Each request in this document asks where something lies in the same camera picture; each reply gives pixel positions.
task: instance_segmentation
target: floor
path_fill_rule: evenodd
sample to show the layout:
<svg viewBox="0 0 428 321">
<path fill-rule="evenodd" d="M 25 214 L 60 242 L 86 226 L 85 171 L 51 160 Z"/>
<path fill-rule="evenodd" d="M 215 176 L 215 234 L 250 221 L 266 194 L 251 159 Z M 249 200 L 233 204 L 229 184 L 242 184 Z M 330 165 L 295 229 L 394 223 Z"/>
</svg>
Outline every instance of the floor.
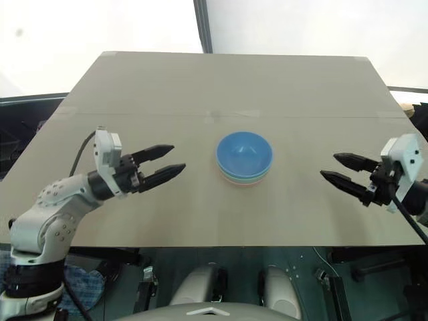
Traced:
<svg viewBox="0 0 428 321">
<path fill-rule="evenodd" d="M 318 250 L 325 255 L 325 249 Z M 328 297 L 325 297 L 322 286 L 314 277 L 317 268 L 323 268 L 328 273 L 331 270 L 311 247 L 166 248 L 141 249 L 140 253 L 152 258 L 155 274 L 159 279 L 158 292 L 150 303 L 150 308 L 166 306 L 193 268 L 213 261 L 228 271 L 226 301 L 257 304 L 257 274 L 269 264 L 274 264 L 286 270 L 291 277 L 302 305 L 303 320 L 333 320 L 329 314 L 332 306 L 326 303 Z M 73 257 L 72 260 L 87 270 L 98 263 L 96 260 L 80 257 Z M 405 267 L 367 276 L 361 283 L 351 279 L 349 263 L 336 264 L 334 267 L 344 279 L 353 320 L 381 320 L 407 309 L 403 286 L 410 281 Z M 142 270 L 139 267 L 124 266 L 114 286 L 90 311 L 93 319 L 115 320 L 132 314 L 141 279 Z M 81 318 L 72 316 L 70 320 L 77 321 Z"/>
</svg>

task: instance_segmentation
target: beige table surface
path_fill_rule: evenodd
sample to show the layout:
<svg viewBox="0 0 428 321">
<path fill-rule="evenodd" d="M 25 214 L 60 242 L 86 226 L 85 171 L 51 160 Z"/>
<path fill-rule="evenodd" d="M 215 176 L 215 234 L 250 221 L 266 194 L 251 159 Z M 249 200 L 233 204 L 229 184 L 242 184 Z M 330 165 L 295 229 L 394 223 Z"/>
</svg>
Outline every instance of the beige table surface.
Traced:
<svg viewBox="0 0 428 321">
<path fill-rule="evenodd" d="M 123 153 L 176 146 L 144 164 L 146 174 L 187 168 L 147 193 L 105 202 L 82 220 L 74 245 L 421 243 L 400 214 L 363 207 L 319 173 L 367 184 L 368 175 L 346 170 L 333 153 L 379 158 L 390 137 L 416 132 L 366 58 L 103 53 L 0 183 L 1 242 L 9 241 L 8 220 L 66 177 L 98 125 L 120 135 Z M 255 187 L 229 184 L 215 165 L 217 143 L 238 130 L 263 135 L 274 149 L 272 169 Z M 91 149 L 79 173 L 94 169 Z"/>
</svg>

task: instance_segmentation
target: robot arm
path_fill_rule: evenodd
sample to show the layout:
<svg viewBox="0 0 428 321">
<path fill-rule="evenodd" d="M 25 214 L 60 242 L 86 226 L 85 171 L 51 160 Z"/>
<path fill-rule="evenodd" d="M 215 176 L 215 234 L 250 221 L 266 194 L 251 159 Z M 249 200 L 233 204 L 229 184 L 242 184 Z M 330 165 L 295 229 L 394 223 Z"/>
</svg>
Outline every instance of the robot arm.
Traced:
<svg viewBox="0 0 428 321">
<path fill-rule="evenodd" d="M 141 193 L 177 176 L 185 164 L 165 167 L 148 177 L 138 171 L 140 163 L 173 148 L 156 145 L 120 156 L 118 135 L 97 129 L 97 170 L 53 182 L 31 209 L 9 222 L 12 265 L 5 276 L 6 291 L 0 296 L 0 321 L 56 310 L 64 289 L 64 260 L 79 222 L 109 198 Z"/>
<path fill-rule="evenodd" d="M 428 184 L 415 181 L 423 159 L 415 134 L 404 134 L 388 141 L 381 151 L 381 162 L 351 153 L 334 154 L 342 165 L 354 171 L 370 172 L 370 185 L 364 187 L 337 172 L 321 171 L 321 175 L 335 187 L 357 197 L 365 206 L 370 203 L 386 205 L 388 211 L 400 211 L 419 236 L 428 241 L 427 236 L 409 217 L 416 216 L 418 222 L 428 226 Z"/>
</svg>

